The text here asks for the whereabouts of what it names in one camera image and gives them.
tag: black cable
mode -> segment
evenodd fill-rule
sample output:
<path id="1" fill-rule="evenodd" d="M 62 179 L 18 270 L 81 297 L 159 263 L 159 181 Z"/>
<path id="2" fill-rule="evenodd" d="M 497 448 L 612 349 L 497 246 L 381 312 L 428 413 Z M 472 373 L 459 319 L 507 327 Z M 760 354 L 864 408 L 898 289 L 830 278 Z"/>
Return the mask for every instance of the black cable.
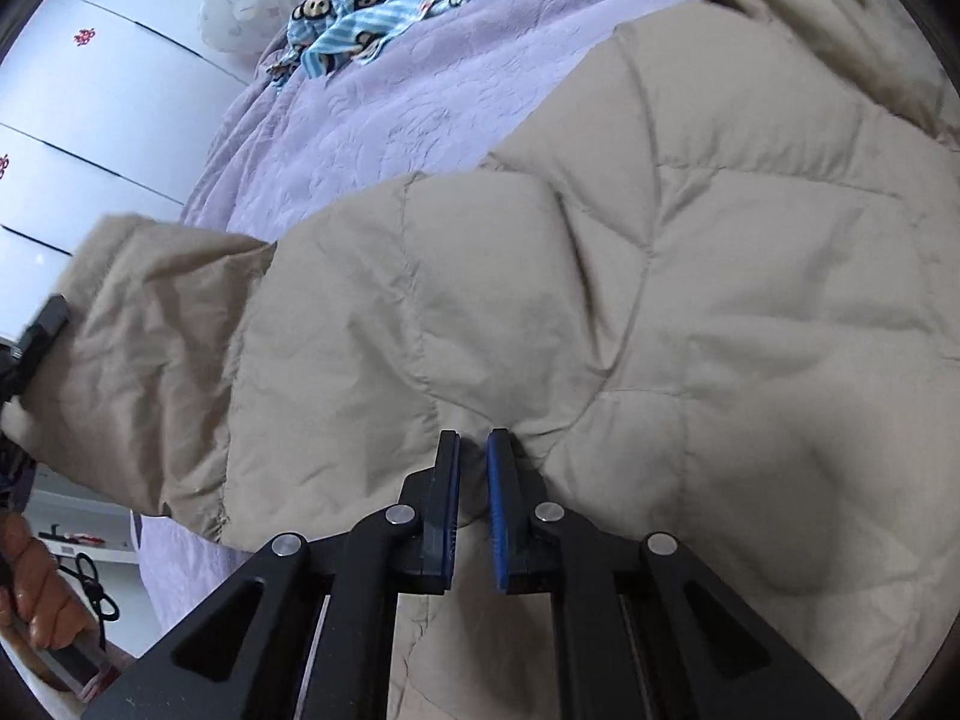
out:
<path id="1" fill-rule="evenodd" d="M 96 563 L 93 560 L 90 560 L 90 556 L 86 555 L 84 552 L 80 552 L 77 557 L 74 557 L 74 562 L 76 564 L 77 570 L 73 571 L 70 568 L 67 568 L 63 564 L 59 565 L 58 568 L 64 574 L 73 577 L 80 583 L 80 589 L 83 591 L 83 595 L 86 596 L 86 600 L 90 601 L 90 607 L 93 608 L 93 614 L 97 618 L 97 624 L 100 626 L 100 649 L 107 649 L 107 626 L 104 623 L 116 622 L 120 619 L 120 607 L 117 605 L 116 601 L 107 595 L 107 591 L 104 590 L 104 586 L 100 584 L 100 572 L 97 570 Z M 90 572 L 85 572 L 85 567 L 89 565 Z M 106 613 L 103 610 L 103 603 L 106 601 L 113 607 L 113 611 Z"/>

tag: white wardrobe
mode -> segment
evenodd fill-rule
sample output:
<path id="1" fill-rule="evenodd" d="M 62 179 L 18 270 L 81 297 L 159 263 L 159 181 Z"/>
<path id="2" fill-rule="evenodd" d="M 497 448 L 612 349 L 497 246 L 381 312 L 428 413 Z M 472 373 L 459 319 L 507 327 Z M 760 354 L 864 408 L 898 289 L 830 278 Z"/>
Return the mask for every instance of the white wardrobe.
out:
<path id="1" fill-rule="evenodd" d="M 179 218 L 253 58 L 200 40 L 203 0 L 46 0 L 0 63 L 0 338 L 101 215 Z"/>

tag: human hand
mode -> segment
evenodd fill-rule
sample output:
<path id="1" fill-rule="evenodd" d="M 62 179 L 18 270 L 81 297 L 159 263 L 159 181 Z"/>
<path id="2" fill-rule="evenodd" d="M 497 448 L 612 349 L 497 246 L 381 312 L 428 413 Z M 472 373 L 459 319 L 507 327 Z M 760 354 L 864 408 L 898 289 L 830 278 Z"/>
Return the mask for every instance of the human hand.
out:
<path id="1" fill-rule="evenodd" d="M 96 620 L 66 583 L 42 541 L 33 538 L 30 525 L 19 514 L 0 517 L 0 549 L 13 570 L 16 614 L 30 627 L 31 645 L 38 650 L 61 650 L 81 631 L 97 630 Z M 0 629 L 13 632 L 14 603 L 0 589 Z"/>

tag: beige down jacket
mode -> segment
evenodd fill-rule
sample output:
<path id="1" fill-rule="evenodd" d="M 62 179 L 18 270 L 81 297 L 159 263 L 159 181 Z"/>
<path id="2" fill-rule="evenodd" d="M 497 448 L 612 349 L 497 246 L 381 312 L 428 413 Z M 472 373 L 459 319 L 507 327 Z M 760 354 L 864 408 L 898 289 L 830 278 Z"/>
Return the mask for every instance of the beige down jacket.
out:
<path id="1" fill-rule="evenodd" d="M 894 0 L 709 1 L 621 25 L 480 170 L 278 244 L 105 220 L 4 428 L 256 550 L 506 426 L 556 498 L 676 533 L 889 716 L 960 608 L 960 103 Z M 453 591 L 402 603 L 390 717 L 557 716 L 482 490 Z"/>

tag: white shelf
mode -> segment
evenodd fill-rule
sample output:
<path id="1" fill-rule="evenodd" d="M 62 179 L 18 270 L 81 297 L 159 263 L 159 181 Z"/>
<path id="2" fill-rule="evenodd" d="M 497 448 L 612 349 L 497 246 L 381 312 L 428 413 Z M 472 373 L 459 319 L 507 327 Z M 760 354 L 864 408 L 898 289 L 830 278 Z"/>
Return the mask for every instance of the white shelf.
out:
<path id="1" fill-rule="evenodd" d="M 130 510 L 110 503 L 92 490 L 75 485 L 45 466 L 37 469 L 37 481 L 25 515 L 32 531 L 54 555 L 75 557 L 83 552 L 93 562 L 138 563 L 133 548 Z M 89 533 L 104 540 L 103 546 L 66 544 L 51 538 L 52 525 L 59 533 Z"/>
<path id="2" fill-rule="evenodd" d="M 62 541 L 51 541 L 49 538 L 40 538 L 47 545 L 53 555 L 61 557 L 75 557 L 83 552 L 93 562 L 125 562 L 136 565 L 140 562 L 137 552 L 133 549 L 109 549 L 107 547 L 91 547 L 86 544 L 64 544 Z"/>

